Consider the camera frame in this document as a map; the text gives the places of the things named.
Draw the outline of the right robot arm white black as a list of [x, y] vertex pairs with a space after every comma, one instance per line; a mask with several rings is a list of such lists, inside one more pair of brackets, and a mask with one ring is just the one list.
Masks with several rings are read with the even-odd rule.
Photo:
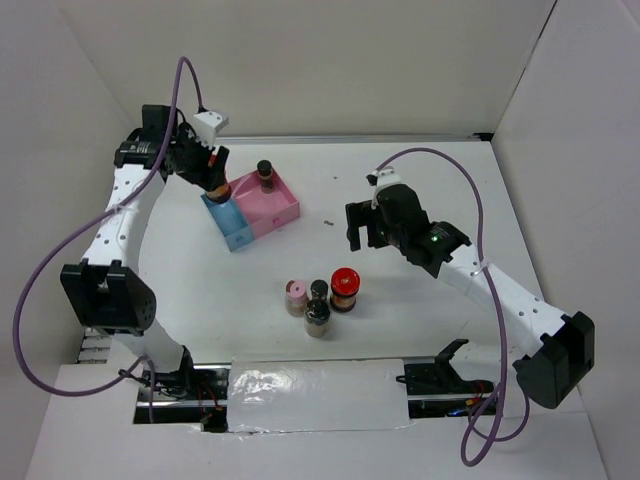
[[350, 248], [393, 246], [412, 265], [452, 286], [489, 313], [501, 311], [506, 335], [523, 352], [516, 380], [536, 404], [557, 408], [595, 363], [595, 324], [581, 311], [569, 315], [536, 297], [498, 267], [480, 258], [467, 235], [432, 221], [404, 183], [386, 186], [373, 199], [345, 207]]

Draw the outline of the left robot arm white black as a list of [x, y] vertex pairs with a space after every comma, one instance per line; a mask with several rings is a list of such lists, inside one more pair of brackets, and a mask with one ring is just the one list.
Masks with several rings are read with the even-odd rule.
[[80, 323], [147, 357], [163, 389], [176, 399], [193, 394], [198, 376], [188, 349], [156, 318], [156, 296], [139, 274], [140, 252], [170, 175], [205, 192], [226, 185], [229, 151], [214, 142], [227, 123], [226, 115], [211, 110], [179, 121], [167, 106], [143, 106], [141, 127], [115, 151], [108, 216], [81, 261], [64, 265], [60, 274]]

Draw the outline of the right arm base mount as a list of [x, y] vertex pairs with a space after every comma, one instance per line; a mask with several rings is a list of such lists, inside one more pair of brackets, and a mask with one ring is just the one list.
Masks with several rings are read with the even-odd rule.
[[406, 389], [410, 419], [467, 417], [493, 393], [494, 382], [464, 379], [451, 364], [468, 344], [455, 339], [435, 356], [403, 359], [403, 373], [395, 380]]

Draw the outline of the small black-cap spice bottle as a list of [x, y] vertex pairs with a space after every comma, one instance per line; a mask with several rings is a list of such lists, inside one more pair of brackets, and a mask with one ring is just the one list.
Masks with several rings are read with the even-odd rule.
[[256, 165], [256, 171], [260, 180], [261, 190], [269, 194], [274, 190], [273, 166], [269, 160], [260, 160]]

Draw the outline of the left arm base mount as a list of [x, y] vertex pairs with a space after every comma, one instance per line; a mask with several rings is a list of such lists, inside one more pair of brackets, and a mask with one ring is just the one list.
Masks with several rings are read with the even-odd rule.
[[204, 432], [227, 431], [229, 367], [196, 368], [184, 347], [175, 371], [156, 371], [152, 378], [145, 366], [140, 374], [124, 369], [118, 374], [139, 386], [134, 424], [196, 424]]

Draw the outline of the red-cap jar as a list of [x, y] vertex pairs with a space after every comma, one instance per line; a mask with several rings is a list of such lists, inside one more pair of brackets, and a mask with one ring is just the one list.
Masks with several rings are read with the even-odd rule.
[[205, 193], [205, 197], [214, 204], [226, 203], [232, 195], [232, 188], [229, 183], [225, 183], [212, 191]]
[[341, 267], [335, 270], [330, 282], [331, 307], [341, 313], [351, 311], [356, 305], [360, 286], [360, 276], [354, 269]]

